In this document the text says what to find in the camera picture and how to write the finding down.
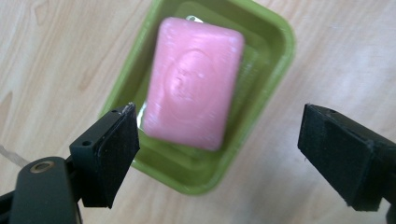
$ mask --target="soap bar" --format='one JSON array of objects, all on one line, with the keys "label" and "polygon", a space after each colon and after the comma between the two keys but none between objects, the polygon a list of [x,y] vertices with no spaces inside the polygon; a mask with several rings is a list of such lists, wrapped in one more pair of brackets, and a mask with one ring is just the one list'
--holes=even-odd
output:
[{"label": "soap bar", "polygon": [[143,117],[146,135],[219,149],[233,97],[244,37],[215,25],[165,19]]}]

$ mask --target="embossed soap logo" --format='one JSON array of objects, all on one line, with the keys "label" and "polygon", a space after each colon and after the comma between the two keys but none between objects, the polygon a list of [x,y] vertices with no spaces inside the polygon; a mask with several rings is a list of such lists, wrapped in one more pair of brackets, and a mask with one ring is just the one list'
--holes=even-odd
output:
[{"label": "embossed soap logo", "polygon": [[173,114],[180,119],[200,115],[216,89],[213,77],[212,60],[205,53],[198,49],[182,53],[166,71],[165,92]]}]

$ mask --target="plastic tray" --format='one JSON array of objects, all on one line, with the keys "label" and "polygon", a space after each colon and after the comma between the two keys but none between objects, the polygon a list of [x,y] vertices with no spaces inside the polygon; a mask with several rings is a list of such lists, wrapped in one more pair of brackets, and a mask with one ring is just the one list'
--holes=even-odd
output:
[{"label": "plastic tray", "polygon": [[132,166],[182,193],[198,194],[219,183],[244,144],[290,65],[294,38],[281,17],[251,1],[154,0],[103,113],[128,102],[134,102],[137,111],[141,108],[161,21],[190,15],[239,31],[246,40],[223,145],[210,152],[153,139],[139,131],[141,149]]}]

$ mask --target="wood grain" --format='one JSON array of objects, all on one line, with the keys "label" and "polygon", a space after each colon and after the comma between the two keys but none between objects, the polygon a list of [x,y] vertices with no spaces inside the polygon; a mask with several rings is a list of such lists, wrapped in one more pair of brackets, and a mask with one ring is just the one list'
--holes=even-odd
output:
[{"label": "wood grain", "polygon": [[[290,70],[219,186],[179,194],[130,169],[112,210],[85,223],[385,223],[357,213],[297,148],[305,103],[338,110],[396,141],[396,2],[259,0],[294,30]],[[150,1],[4,0],[0,145],[28,161],[66,157],[95,122]],[[0,157],[0,194],[20,168]]]}]

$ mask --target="soap dish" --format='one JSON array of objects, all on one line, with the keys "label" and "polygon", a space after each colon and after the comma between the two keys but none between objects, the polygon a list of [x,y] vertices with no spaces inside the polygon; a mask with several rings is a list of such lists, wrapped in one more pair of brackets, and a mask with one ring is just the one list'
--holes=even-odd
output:
[{"label": "soap dish", "polygon": [[185,194],[216,186],[245,143],[255,121],[290,65],[294,38],[274,12],[246,0],[154,0],[102,113],[134,102],[144,105],[158,28],[167,17],[190,18],[243,34],[245,49],[224,140],[218,151],[185,147],[146,136],[132,166]]}]

